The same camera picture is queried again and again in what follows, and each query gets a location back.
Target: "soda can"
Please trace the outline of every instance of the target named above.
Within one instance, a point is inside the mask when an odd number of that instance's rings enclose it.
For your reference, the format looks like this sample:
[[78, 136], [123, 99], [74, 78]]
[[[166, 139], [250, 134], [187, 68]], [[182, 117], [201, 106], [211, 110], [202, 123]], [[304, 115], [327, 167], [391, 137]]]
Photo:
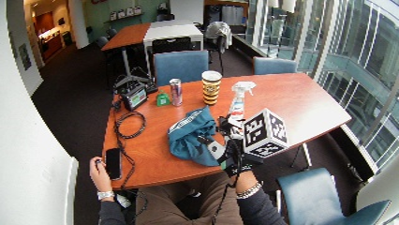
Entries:
[[182, 97], [182, 83], [179, 79], [171, 79], [170, 83], [170, 92], [171, 92], [171, 104], [179, 106], [183, 103]]

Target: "teal towel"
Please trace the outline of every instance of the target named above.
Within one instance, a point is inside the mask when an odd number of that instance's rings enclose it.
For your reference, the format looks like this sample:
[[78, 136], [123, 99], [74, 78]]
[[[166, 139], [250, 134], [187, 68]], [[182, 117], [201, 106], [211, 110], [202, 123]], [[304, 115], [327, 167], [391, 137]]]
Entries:
[[169, 149], [173, 155], [205, 166], [218, 166], [206, 145], [197, 141], [198, 136], [212, 140], [214, 129], [215, 123], [209, 106], [189, 112], [186, 117], [169, 128]]

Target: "wooden table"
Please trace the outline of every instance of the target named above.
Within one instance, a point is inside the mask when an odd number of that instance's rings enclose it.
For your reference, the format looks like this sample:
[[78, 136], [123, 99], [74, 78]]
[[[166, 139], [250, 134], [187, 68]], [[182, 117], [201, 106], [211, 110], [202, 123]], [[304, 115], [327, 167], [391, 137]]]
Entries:
[[[324, 135], [349, 120], [349, 115], [330, 94], [302, 73], [223, 78], [218, 102], [209, 107], [214, 119], [220, 115], [226, 116], [228, 112], [234, 97], [231, 86], [236, 82], [246, 81], [255, 82], [256, 86], [252, 88], [252, 96], [246, 94], [244, 118], [250, 118], [264, 108], [276, 113], [284, 119], [288, 149]], [[159, 89], [170, 93], [169, 86], [162, 86]], [[147, 126], [138, 137], [125, 142], [126, 152], [135, 162], [135, 172], [127, 181], [126, 188], [162, 185], [220, 171], [219, 167], [202, 166], [190, 160], [177, 158], [170, 153], [169, 127], [185, 117], [187, 112], [206, 106], [202, 99], [201, 82], [182, 83], [182, 93], [183, 103], [179, 107], [173, 105], [157, 107], [155, 94], [151, 94], [147, 102], [137, 109], [146, 117]], [[123, 113], [126, 113], [125, 109], [117, 113], [113, 113], [113, 109], [110, 109], [103, 153], [105, 150], [117, 146], [113, 122], [114, 118], [119, 118]], [[131, 117], [123, 122], [121, 132], [131, 134], [139, 127], [141, 120], [138, 117]], [[216, 133], [214, 138], [222, 143], [220, 134]], [[122, 168], [122, 179], [111, 181], [115, 189], [121, 187], [130, 170], [125, 158]]]
[[109, 40], [109, 43], [102, 47], [101, 51], [126, 47], [133, 44], [141, 44], [150, 28], [150, 22], [125, 26], [115, 36]]

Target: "conference table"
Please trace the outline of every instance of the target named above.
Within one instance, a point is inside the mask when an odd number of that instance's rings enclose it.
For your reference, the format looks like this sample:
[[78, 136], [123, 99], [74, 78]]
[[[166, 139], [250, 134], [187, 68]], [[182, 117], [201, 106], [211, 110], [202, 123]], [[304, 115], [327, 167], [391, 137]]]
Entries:
[[101, 51], [121, 48], [123, 56], [125, 71], [127, 78], [121, 81], [130, 81], [133, 79], [130, 74], [129, 59], [126, 55], [126, 47], [129, 45], [143, 44], [147, 62], [147, 72], [150, 75], [150, 61], [147, 48], [155, 39], [190, 37], [191, 41], [201, 43], [201, 50], [203, 50], [203, 35], [193, 22], [189, 20], [173, 20], [163, 22], [146, 22], [123, 27], [109, 40], [109, 43], [101, 48]]
[[[267, 108], [284, 120], [287, 150], [316, 139], [349, 120], [347, 112], [308, 75], [291, 73], [222, 78], [218, 101], [215, 105], [209, 106], [215, 121], [219, 116], [227, 115], [234, 98], [231, 87], [236, 82], [256, 84], [251, 90], [252, 96], [246, 93], [244, 118], [250, 118]], [[159, 90], [170, 94], [169, 86], [161, 86]], [[146, 118], [143, 132], [135, 138], [122, 141], [125, 151], [134, 160], [134, 173], [126, 181], [125, 188], [157, 186], [220, 172], [219, 167], [202, 166], [191, 160], [177, 158], [169, 148], [170, 126], [185, 118], [187, 112], [206, 106], [202, 98], [202, 82], [182, 83], [183, 100], [178, 107], [173, 105], [158, 107], [155, 96], [150, 94], [149, 100], [135, 109]], [[127, 111], [123, 106], [118, 112], [113, 109], [109, 111], [103, 155], [107, 149], [117, 147], [113, 125], [125, 113]], [[121, 124], [119, 132], [131, 134], [141, 126], [141, 118], [133, 116]], [[223, 144], [219, 133], [215, 133], [212, 138]], [[123, 157], [122, 178], [111, 181], [114, 189], [121, 188], [130, 169], [131, 166]]]

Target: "clear spray bottle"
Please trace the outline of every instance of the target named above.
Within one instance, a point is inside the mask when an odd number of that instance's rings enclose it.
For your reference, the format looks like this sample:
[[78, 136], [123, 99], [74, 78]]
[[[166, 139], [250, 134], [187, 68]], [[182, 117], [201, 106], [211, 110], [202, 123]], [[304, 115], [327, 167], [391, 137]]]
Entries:
[[251, 88], [256, 84], [254, 82], [238, 82], [232, 87], [231, 90], [235, 92], [235, 97], [228, 107], [228, 114], [231, 120], [242, 120], [244, 117], [244, 96], [246, 91], [252, 95]]

